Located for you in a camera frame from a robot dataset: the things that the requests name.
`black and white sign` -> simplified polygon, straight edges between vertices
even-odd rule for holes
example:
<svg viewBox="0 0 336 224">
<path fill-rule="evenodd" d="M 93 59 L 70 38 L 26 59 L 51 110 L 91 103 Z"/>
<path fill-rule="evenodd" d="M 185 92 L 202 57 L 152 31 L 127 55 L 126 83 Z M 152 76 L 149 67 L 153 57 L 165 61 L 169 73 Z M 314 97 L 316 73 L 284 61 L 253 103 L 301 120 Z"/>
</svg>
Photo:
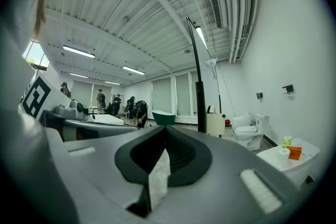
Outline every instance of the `black and white sign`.
<svg viewBox="0 0 336 224">
<path fill-rule="evenodd" d="M 41 77 L 38 77 L 22 103 L 26 113 L 36 118 L 50 91 L 51 88 L 46 85 Z"/>
</svg>

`green bowl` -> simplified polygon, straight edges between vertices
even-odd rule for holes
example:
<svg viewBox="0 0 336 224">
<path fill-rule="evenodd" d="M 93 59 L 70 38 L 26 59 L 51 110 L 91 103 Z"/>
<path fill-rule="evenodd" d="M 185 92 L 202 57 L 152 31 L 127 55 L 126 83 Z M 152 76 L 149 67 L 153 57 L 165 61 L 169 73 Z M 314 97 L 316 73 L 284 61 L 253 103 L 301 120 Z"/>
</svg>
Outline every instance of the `green bowl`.
<svg viewBox="0 0 336 224">
<path fill-rule="evenodd" d="M 157 125 L 174 125 L 175 114 L 163 112 L 160 110 L 152 110 L 153 117 Z"/>
</svg>

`sink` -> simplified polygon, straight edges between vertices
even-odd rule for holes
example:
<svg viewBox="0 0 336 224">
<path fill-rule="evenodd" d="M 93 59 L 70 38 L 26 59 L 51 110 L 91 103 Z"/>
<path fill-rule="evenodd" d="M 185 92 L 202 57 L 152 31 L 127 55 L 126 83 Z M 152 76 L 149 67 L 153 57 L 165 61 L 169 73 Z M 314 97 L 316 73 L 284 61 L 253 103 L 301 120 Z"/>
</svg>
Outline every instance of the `sink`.
<svg viewBox="0 0 336 224">
<path fill-rule="evenodd" d="M 121 119 L 118 119 L 114 116 L 111 116 L 109 114 L 98 114 L 95 115 L 95 119 L 92 119 L 92 122 L 97 122 L 97 123 L 105 123 L 105 124 L 115 124 L 115 125 L 124 125 L 124 121 Z"/>
</svg>

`orange container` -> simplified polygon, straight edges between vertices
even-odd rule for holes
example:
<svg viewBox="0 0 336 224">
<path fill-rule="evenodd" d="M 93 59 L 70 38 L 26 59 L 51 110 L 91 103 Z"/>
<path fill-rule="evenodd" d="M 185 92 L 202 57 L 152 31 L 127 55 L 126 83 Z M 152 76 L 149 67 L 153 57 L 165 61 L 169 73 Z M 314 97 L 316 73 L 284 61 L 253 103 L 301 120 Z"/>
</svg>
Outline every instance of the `orange container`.
<svg viewBox="0 0 336 224">
<path fill-rule="evenodd" d="M 299 159 L 301 152 L 302 152 L 302 146 L 287 146 L 286 148 L 288 148 L 290 150 L 289 153 L 289 158 L 290 159 Z"/>
</svg>

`floor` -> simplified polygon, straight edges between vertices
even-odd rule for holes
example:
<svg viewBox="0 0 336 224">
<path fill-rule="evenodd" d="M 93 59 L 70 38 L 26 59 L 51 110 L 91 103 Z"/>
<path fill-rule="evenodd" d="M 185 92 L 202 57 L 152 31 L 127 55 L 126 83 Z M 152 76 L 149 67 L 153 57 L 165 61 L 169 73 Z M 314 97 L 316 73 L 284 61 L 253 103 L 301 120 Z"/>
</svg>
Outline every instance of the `floor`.
<svg viewBox="0 0 336 224">
<path fill-rule="evenodd" d="M 122 116 L 121 119 L 124 120 L 124 123 L 133 125 L 133 120 L 128 120 L 125 118 L 125 116 Z M 177 125 L 180 127 L 197 131 L 197 126 L 194 125 L 183 125 L 183 124 L 177 124 Z M 151 126 L 157 126 L 156 122 L 147 120 L 145 128 Z M 227 127 L 225 128 L 225 136 L 222 138 L 234 141 L 233 135 L 234 132 L 232 131 L 232 128 Z M 263 139 L 260 144 L 260 150 L 255 151 L 255 153 L 257 154 L 269 148 L 272 148 L 272 145 L 269 144 L 265 139 Z M 154 209 L 155 206 L 158 205 L 160 200 L 162 200 L 164 196 L 167 194 L 167 178 L 169 176 L 170 176 L 169 155 L 168 152 L 165 150 L 161 158 L 157 162 L 156 166 L 154 167 L 153 171 L 149 175 L 149 190 L 150 190 L 152 209 Z"/>
</svg>

